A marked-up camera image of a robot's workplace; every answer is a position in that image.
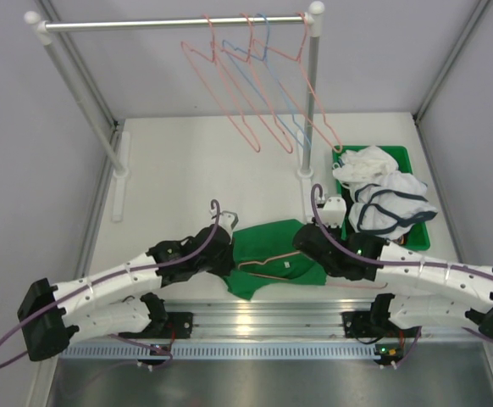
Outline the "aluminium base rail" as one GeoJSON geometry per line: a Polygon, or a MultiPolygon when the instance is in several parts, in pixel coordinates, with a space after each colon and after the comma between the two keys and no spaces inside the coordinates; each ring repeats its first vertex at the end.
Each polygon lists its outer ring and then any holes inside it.
{"type": "Polygon", "coordinates": [[[150,294],[64,316],[78,343],[116,334],[139,340],[322,339],[367,337],[371,303],[338,300],[299,303],[165,302],[150,294]]]}

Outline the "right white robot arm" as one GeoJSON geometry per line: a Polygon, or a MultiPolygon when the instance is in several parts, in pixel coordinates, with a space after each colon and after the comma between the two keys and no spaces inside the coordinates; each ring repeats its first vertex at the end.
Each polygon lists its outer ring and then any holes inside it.
{"type": "Polygon", "coordinates": [[[345,318],[347,336],[387,337],[421,327],[475,332],[493,342],[493,266],[430,258],[381,237],[316,224],[302,226],[292,245],[332,277],[380,283],[388,289],[368,312],[345,318]]]}

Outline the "green tank top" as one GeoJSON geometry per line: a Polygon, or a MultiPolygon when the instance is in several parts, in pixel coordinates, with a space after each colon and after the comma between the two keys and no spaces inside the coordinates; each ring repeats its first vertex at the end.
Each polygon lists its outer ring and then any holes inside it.
{"type": "Polygon", "coordinates": [[[237,298],[250,300],[257,290],[276,283],[323,286],[327,279],[324,269],[305,255],[267,263],[265,266],[248,265],[237,269],[241,262],[263,261],[269,257],[298,251],[292,247],[292,240],[302,226],[299,220],[290,219],[236,231],[233,249],[235,268],[229,276],[223,278],[228,292],[237,298]],[[284,277],[286,280],[273,280],[250,273],[284,277]]]}

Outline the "silver clothes rack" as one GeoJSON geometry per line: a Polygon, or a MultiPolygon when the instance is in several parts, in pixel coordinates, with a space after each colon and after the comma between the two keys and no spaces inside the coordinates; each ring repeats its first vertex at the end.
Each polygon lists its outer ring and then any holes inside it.
{"type": "MultiPolygon", "coordinates": [[[[97,136],[103,147],[107,158],[110,160],[114,170],[115,192],[112,207],[111,220],[114,223],[121,222],[124,219],[125,197],[127,178],[129,175],[129,159],[131,137],[124,134],[120,138],[119,146],[112,148],[110,142],[104,136],[102,127],[97,123],[95,115],[89,110],[86,102],[82,99],[82,94],[87,92],[95,100],[100,114],[110,120],[112,115],[98,91],[90,72],[85,67],[81,56],[76,51],[76,46],[69,39],[70,32],[84,31],[121,31],[121,30],[156,30],[156,29],[179,29],[188,27],[208,26],[202,21],[202,18],[190,19],[157,19],[157,20],[126,20],[126,21],[103,21],[103,22],[61,22],[57,21],[56,11],[49,1],[37,2],[38,12],[29,11],[25,13],[25,23],[32,29],[38,38],[48,57],[51,59],[55,69],[62,77],[69,92],[74,97],[81,113],[84,115],[87,123],[92,128],[93,133],[97,136]]],[[[294,15],[271,16],[271,25],[279,24],[301,24],[300,20],[294,15]]],[[[213,26],[232,26],[248,25],[244,18],[239,17],[216,17],[210,18],[213,26]]],[[[301,166],[298,170],[298,176],[303,188],[312,184],[313,169],[311,166],[312,149],[303,149],[301,166]]]]}

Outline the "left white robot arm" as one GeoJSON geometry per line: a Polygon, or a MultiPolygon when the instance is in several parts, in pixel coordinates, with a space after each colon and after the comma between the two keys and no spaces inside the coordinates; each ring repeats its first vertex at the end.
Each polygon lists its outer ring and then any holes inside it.
{"type": "Polygon", "coordinates": [[[168,315],[157,290],[208,272],[228,276],[233,226],[209,226],[194,237],[162,241],[116,266],[69,282],[43,278],[30,285],[17,316],[27,354],[43,361],[68,346],[117,334],[159,336],[168,315]]]}

